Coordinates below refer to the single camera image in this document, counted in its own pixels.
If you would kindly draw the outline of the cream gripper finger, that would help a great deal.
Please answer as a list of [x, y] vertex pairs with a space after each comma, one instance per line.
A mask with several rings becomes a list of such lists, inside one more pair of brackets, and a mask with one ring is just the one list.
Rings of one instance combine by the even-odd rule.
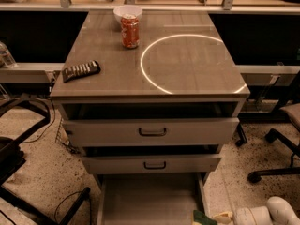
[[217, 223], [229, 225], [233, 221], [233, 213], [231, 211], [219, 213], [213, 216], [213, 220]]

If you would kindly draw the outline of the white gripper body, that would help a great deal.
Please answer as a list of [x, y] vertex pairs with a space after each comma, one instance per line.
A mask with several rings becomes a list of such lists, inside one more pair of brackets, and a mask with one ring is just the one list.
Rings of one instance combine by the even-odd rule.
[[273, 225], [266, 206], [239, 208], [234, 213], [235, 225]]

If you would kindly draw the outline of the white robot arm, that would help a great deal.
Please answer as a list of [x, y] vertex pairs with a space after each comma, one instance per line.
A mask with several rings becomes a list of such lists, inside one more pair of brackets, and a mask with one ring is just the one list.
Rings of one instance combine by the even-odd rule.
[[290, 204], [278, 197], [270, 197], [265, 206], [238, 208], [213, 216], [217, 223], [229, 225], [300, 225], [300, 218]]

